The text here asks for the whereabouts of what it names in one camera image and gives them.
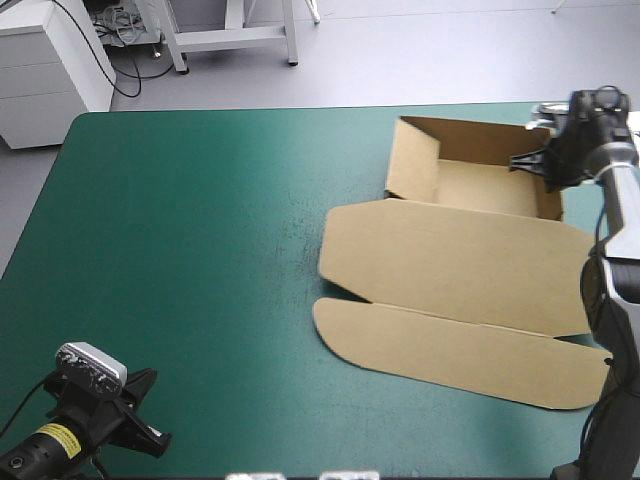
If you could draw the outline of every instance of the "cable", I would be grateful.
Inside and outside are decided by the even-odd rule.
[[[103,36],[103,35],[115,35],[116,34],[115,30],[112,30],[111,28],[107,27],[106,25],[101,25],[99,23],[94,23],[93,26],[96,27],[96,28],[101,28],[101,29],[104,30],[104,31],[100,32],[100,36]],[[129,56],[131,57],[132,56],[131,52],[128,49],[126,49],[126,50],[127,50],[127,53],[129,54]],[[127,72],[125,72],[123,70],[120,70],[119,68],[115,67],[114,65],[112,65],[112,67],[116,72],[120,73],[121,75],[124,75],[125,77],[135,78],[135,79],[140,78],[141,80],[152,80],[154,78],[160,78],[160,77],[166,75],[167,73],[169,73],[171,71],[171,69],[173,68],[173,63],[170,64],[166,68],[166,70],[163,70],[160,73],[156,73],[154,75],[140,75],[140,76],[132,75],[131,73],[127,73]]]
[[[119,68],[113,67],[113,69],[118,72],[121,75],[124,75],[125,77],[129,77],[129,78],[138,78],[136,75],[131,75],[130,73],[124,72],[122,70],[120,70]],[[154,78],[160,78],[164,75],[166,75],[167,73],[169,73],[171,71],[171,69],[173,69],[173,63],[171,65],[169,65],[167,67],[166,70],[162,71],[161,73],[157,73],[155,75],[143,75],[140,77],[140,79],[142,80],[152,80]]]
[[[82,30],[82,27],[80,27],[80,24],[78,23],[78,21],[74,18],[73,15],[71,15],[71,13],[69,12],[69,10],[66,9],[66,7],[64,5],[62,5],[58,0],[51,0],[53,3],[55,3],[58,7],[60,7],[62,9],[62,11],[64,13],[67,14],[67,16],[71,19],[71,21],[75,24],[75,26],[78,28],[78,31],[80,32],[80,34],[82,35],[82,38],[84,39],[85,43],[87,44],[87,46],[89,47],[89,50],[91,50],[91,54],[93,55],[93,58],[95,59],[96,63],[98,64],[98,67],[100,68],[100,71],[102,72],[102,74],[104,75],[104,78],[107,79],[107,81],[109,82],[109,84],[114,88],[114,90],[116,92],[118,92],[120,95],[123,95],[127,98],[136,98],[138,96],[140,96],[140,94],[142,93],[142,79],[140,78],[140,70],[138,70],[138,64],[136,63],[135,59],[133,58],[133,55],[130,54],[131,56],[131,61],[133,63],[133,68],[136,71],[137,74],[137,78],[138,78],[138,90],[136,91],[136,93],[134,94],[130,94],[127,92],[123,92],[122,90],[120,90],[116,84],[111,81],[111,79],[109,78],[109,75],[107,75],[107,72],[105,72],[104,67],[102,66],[102,63],[100,63],[100,60],[98,59],[98,56],[96,55],[95,50],[93,49],[93,47],[91,46],[91,42],[89,41],[89,39],[87,38],[87,36],[84,33],[84,30]]]
[[[0,9],[9,5],[11,2],[13,2],[13,0],[5,0],[4,2],[0,3]]]
[[[49,380],[51,380],[52,378],[55,378],[56,376],[60,376],[60,373],[58,372],[53,372],[50,373],[49,375],[47,375],[46,377],[44,377],[42,380],[40,380],[31,390],[29,390],[29,393],[27,393],[27,395],[24,397],[24,399],[22,400],[22,402],[20,402],[20,405],[18,405],[18,408],[16,408],[15,412],[13,412],[13,415],[11,415],[11,418],[9,418],[9,420],[7,421],[7,423],[4,425],[4,427],[2,427],[2,430],[0,430],[0,438],[2,438],[2,436],[7,433],[7,430],[9,430],[9,427],[11,427],[11,424],[14,422],[14,420],[18,417],[18,415],[20,414],[20,412],[22,411],[22,409],[24,408],[24,406],[27,404],[27,402],[29,401],[29,399],[33,396],[34,393],[36,393],[36,391],[42,387],[45,383],[47,383]]]
[[[109,472],[107,472],[107,469],[102,464],[102,462],[98,459],[97,455],[93,455],[91,457],[90,462],[91,462],[91,465],[93,465],[93,468],[97,470],[98,475],[100,475],[100,478],[102,480],[111,480],[111,475],[109,475]]]

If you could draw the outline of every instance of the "cardboard lid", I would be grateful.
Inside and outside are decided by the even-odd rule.
[[[607,352],[504,328],[322,298],[316,328],[355,365],[551,409],[598,400]]]
[[[373,303],[548,336],[588,333],[590,235],[535,218],[407,200],[329,212],[320,274]]]
[[[396,122],[386,190],[393,196],[434,202],[440,142],[414,126]]]

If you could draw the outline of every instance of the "open cardboard box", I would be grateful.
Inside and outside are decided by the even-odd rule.
[[[512,155],[539,150],[546,129],[425,117],[396,123],[387,192],[405,200],[548,220],[562,219],[559,192],[509,172]]]
[[[606,352],[579,297],[591,236],[563,224],[558,192],[509,172],[544,129],[422,117],[396,123],[390,198],[329,212],[319,271],[370,303],[321,299],[340,357],[547,408],[594,403]]]

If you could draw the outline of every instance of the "green tabletop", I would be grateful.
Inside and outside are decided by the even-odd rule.
[[[89,114],[73,125],[0,280],[0,416],[87,341],[159,370],[141,415],[154,460],[107,448],[114,475],[373,468],[547,476],[587,411],[551,412],[361,370],[317,336],[327,211],[379,199],[402,114],[522,123],[529,104]],[[591,229],[600,197],[569,192]],[[41,394],[0,447],[34,430]]]

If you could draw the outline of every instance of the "gray floor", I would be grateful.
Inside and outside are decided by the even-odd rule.
[[[640,102],[640,1],[319,0],[314,26],[295,0],[300,65],[282,48],[191,54],[187,76],[146,81],[113,110],[228,109],[557,100],[615,84]],[[174,1],[184,30],[218,28],[224,2]],[[281,18],[259,0],[255,24]],[[143,72],[162,70],[138,52]],[[113,58],[127,68],[127,58]],[[133,81],[119,85],[130,91]],[[57,149],[11,151],[0,141],[0,272]]]

